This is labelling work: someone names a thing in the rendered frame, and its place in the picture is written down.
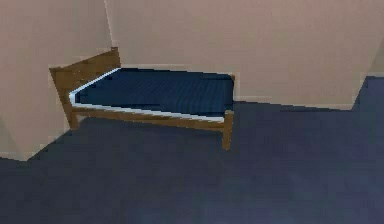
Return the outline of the wooden bed with blue mattress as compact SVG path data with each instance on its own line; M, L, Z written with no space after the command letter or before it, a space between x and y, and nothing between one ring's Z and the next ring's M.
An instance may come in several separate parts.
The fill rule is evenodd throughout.
M50 69L71 129L80 116L217 131L231 147L235 76L127 68L119 50Z

